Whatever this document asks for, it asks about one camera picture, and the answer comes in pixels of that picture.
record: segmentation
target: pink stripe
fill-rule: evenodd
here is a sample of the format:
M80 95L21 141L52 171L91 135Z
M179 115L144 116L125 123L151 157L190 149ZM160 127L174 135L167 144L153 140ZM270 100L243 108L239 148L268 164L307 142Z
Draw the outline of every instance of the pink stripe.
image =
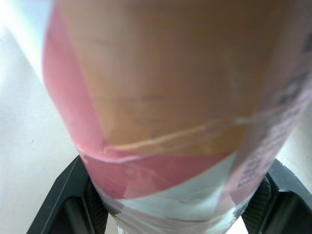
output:
M47 90L78 148L101 151L106 141L57 6L47 31L43 76Z

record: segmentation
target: bottle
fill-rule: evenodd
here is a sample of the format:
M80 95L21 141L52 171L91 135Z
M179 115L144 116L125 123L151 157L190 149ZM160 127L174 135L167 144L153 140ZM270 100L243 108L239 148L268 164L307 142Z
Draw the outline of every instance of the bottle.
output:
M126 234L222 234L311 100L307 0L62 0L46 88Z

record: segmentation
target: white surface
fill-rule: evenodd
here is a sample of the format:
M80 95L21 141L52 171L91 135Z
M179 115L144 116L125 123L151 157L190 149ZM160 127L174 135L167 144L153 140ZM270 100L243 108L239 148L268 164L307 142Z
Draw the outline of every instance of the white surface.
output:
M1 0L0 15L18 40L42 81L43 43L53 7L52 0Z
M312 107L279 159L312 192ZM24 234L56 177L76 157L44 87L0 25L0 234ZM117 234L110 217L108 234ZM246 234L239 219L228 234Z

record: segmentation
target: cylindrical container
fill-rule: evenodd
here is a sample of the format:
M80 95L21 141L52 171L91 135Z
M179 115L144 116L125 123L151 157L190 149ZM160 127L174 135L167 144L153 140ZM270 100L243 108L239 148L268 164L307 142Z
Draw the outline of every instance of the cylindrical container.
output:
M311 99L312 2L49 9L44 82L118 226L226 233Z

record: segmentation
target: plastic wrap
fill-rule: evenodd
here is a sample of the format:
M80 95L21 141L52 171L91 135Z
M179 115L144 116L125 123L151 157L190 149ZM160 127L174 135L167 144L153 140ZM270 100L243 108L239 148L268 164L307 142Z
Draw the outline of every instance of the plastic wrap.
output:
M118 226L226 233L311 99L311 1L26 2L7 19Z

